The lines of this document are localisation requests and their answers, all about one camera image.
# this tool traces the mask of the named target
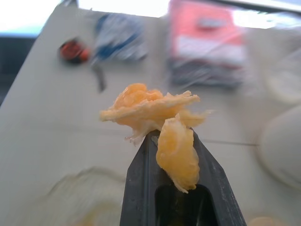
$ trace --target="red object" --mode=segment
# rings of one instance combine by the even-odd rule
[[[70,63],[80,64],[89,59],[90,52],[77,39],[73,39],[60,47],[60,56]]]
[[[171,0],[171,57],[208,63],[227,58],[225,66],[237,67],[236,62],[244,58],[244,44],[233,21],[234,10],[200,1]]]

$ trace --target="plastic bag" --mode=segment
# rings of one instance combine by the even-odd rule
[[[94,60],[138,61],[147,55],[138,16],[108,13],[98,19]]]
[[[171,80],[191,85],[236,87],[246,59],[236,8],[191,0],[172,0],[168,61]]]

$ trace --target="fruit piece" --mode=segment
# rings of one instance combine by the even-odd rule
[[[128,86],[116,99],[113,106],[101,111],[102,121],[114,121],[133,129],[131,142],[138,143],[150,131],[161,130],[165,119],[173,118],[185,105],[199,101],[197,95],[186,91],[180,95],[169,93],[163,96],[158,90],[147,90],[144,84]]]
[[[147,90],[146,85],[135,83],[117,97],[113,106],[101,111],[100,118],[130,126],[133,134],[128,139],[134,144],[149,132],[161,130],[157,163],[175,186],[187,193],[196,188],[199,178],[198,155],[193,148],[193,131],[189,128],[201,124],[208,114],[192,114],[185,109],[195,101],[199,101],[199,97],[190,91],[163,96],[158,90]]]
[[[193,131],[181,122],[179,114],[165,120],[158,139],[156,160],[181,192],[188,193],[196,188],[199,166],[193,148]]]

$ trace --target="bright light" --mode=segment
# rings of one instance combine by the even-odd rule
[[[237,26],[268,29],[275,26],[275,22],[269,20],[268,14],[259,11],[234,10],[233,22]]]
[[[59,2],[60,0],[1,1],[0,33],[38,34]]]
[[[169,0],[79,0],[79,7],[95,11],[160,17],[167,13]]]

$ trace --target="table surface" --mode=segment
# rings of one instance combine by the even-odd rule
[[[0,108],[0,223],[9,210],[46,194],[68,173],[102,166],[126,174],[138,150],[123,139],[131,129],[100,122],[98,112],[112,105],[127,85],[143,82],[164,92],[182,91],[166,82],[162,18],[143,17],[147,59],[104,66],[103,93],[88,64],[63,64],[57,48],[67,39],[79,36],[93,45],[89,13],[56,7]],[[288,107],[254,87],[190,90],[202,99],[192,110],[215,110],[195,131],[225,169],[246,221],[274,216],[290,226],[301,225],[301,193],[274,180],[255,157],[260,131]]]

